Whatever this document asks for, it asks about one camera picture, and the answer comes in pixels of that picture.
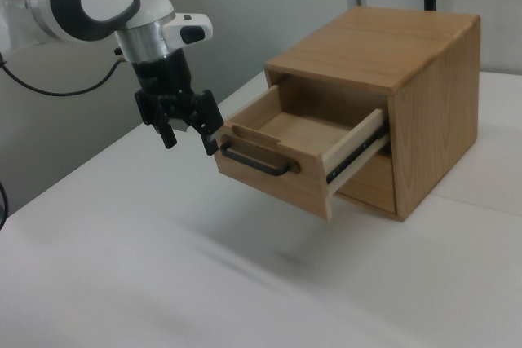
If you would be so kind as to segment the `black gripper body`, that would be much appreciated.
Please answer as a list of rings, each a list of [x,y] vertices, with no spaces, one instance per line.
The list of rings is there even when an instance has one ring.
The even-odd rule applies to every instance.
[[[192,75],[184,51],[179,49],[160,59],[133,63],[140,90],[135,93],[145,125],[155,125],[163,115],[193,126]]]

